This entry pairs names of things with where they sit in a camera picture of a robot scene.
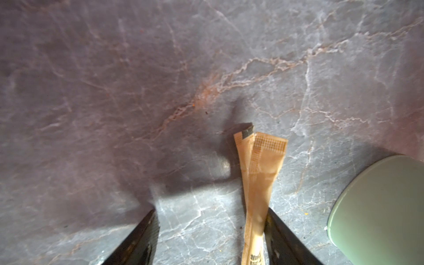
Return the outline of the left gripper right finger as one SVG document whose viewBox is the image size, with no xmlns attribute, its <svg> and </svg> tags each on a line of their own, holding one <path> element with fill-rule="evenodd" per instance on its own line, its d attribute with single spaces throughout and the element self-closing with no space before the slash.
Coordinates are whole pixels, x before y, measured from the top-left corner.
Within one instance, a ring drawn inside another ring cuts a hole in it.
<svg viewBox="0 0 424 265">
<path fill-rule="evenodd" d="M 266 219 L 265 239 L 270 265 L 322 265 L 271 208 Z"/>
</svg>

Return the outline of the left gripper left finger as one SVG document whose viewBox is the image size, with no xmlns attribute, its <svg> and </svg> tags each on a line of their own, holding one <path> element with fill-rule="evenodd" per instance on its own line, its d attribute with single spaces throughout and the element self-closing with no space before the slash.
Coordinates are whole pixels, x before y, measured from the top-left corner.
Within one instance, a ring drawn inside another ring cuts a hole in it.
<svg viewBox="0 0 424 265">
<path fill-rule="evenodd" d="M 151 210 L 103 265 L 152 265 L 159 238 L 156 209 Z"/>
</svg>

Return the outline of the green metal cup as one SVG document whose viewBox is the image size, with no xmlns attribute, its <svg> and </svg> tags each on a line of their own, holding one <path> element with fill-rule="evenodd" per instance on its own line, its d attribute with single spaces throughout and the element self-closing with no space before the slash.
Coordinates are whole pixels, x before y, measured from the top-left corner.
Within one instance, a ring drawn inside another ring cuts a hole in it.
<svg viewBox="0 0 424 265">
<path fill-rule="evenodd" d="M 342 192 L 327 224 L 330 241 L 354 265 L 424 262 L 424 163 L 382 159 Z"/>
</svg>

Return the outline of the paper straw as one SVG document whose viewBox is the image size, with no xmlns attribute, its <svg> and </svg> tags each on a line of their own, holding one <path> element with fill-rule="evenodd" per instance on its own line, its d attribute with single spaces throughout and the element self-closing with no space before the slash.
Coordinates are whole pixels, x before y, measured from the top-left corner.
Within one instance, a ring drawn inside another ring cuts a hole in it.
<svg viewBox="0 0 424 265">
<path fill-rule="evenodd" d="M 283 165 L 288 140 L 262 132 L 255 133 L 250 167 L 248 170 L 248 200 L 243 265 L 263 265 L 263 234 L 272 186 Z"/>
<path fill-rule="evenodd" d="M 248 170 L 250 167 L 252 148 L 255 142 L 254 126 L 251 125 L 247 129 L 234 134 L 234 140 L 240 161 L 240 169 L 242 174 L 242 184 L 244 189 L 244 199 L 247 205 L 248 200 Z"/>
</svg>

